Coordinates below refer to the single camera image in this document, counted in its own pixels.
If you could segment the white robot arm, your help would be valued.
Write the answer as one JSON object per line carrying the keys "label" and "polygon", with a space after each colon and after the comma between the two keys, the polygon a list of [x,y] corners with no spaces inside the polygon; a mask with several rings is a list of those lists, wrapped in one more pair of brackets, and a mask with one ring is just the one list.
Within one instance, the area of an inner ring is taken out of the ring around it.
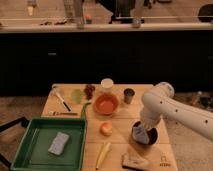
{"label": "white robot arm", "polygon": [[145,91],[141,97],[141,124],[146,130],[154,128],[162,115],[170,117],[198,134],[213,141],[213,113],[173,99],[174,88],[161,82]]}

